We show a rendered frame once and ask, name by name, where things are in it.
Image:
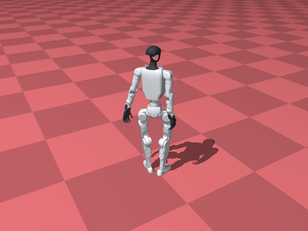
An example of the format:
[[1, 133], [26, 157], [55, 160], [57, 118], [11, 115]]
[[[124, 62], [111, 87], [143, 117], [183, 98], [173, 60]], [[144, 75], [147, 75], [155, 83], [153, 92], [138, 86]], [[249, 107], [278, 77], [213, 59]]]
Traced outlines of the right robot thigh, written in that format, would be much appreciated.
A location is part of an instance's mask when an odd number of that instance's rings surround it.
[[166, 140], [170, 141], [173, 129], [169, 130], [169, 128], [171, 128], [171, 125], [170, 125], [170, 119], [167, 116], [166, 109], [161, 109], [161, 118], [163, 119], [163, 126], [162, 126], [163, 127], [163, 138], [161, 138], [158, 143], [160, 147], [163, 148], [164, 142]]

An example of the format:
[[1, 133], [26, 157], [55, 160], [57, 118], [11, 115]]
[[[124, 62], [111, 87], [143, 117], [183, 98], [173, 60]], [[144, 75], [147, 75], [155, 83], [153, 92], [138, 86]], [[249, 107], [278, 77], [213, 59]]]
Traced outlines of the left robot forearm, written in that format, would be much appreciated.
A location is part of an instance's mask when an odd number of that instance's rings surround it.
[[127, 97], [127, 100], [126, 100], [126, 104], [128, 105], [128, 109], [132, 107], [133, 99], [135, 97], [135, 93], [130, 91], [131, 87], [132, 87], [132, 85], [130, 86], [130, 89], [129, 89], [129, 92], [128, 92], [128, 97]]

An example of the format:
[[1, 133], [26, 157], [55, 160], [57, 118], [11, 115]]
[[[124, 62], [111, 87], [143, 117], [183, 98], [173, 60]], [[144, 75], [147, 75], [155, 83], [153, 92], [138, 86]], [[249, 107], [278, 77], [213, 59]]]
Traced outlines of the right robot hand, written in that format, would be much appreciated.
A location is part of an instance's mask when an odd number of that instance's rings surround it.
[[173, 117], [171, 117], [170, 114], [168, 114], [168, 118], [170, 119], [170, 125], [171, 125], [171, 128], [169, 128], [169, 130], [173, 129], [176, 125], [176, 118], [175, 118], [175, 115]]

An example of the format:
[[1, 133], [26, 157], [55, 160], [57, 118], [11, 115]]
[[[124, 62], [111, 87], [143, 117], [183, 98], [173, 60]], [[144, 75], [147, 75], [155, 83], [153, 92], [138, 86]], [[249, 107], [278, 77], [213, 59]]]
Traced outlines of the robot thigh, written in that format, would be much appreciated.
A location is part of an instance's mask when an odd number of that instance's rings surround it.
[[139, 119], [139, 126], [140, 126], [140, 131], [141, 131], [141, 138], [145, 139], [146, 141], [146, 146], [151, 145], [151, 138], [149, 137], [148, 134], [148, 116], [147, 116], [147, 108], [140, 109], [138, 112], [138, 119]]
[[163, 138], [161, 138], [158, 143], [160, 147], [163, 148], [164, 142], [166, 140], [170, 141], [173, 129], [169, 130], [169, 128], [171, 128], [171, 125], [170, 125], [170, 119], [167, 116], [166, 109], [161, 109], [161, 118], [163, 119], [163, 126], [162, 126], [163, 127]]

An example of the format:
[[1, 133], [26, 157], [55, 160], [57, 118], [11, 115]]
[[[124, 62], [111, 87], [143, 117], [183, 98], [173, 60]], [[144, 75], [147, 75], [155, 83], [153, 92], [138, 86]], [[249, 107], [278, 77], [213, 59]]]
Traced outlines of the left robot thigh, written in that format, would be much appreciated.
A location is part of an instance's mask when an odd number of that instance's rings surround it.
[[146, 141], [146, 146], [151, 145], [151, 138], [149, 137], [148, 134], [148, 116], [147, 116], [147, 108], [140, 109], [138, 112], [138, 119], [139, 119], [139, 126], [140, 126], [140, 131], [141, 131], [141, 138], [145, 139]]

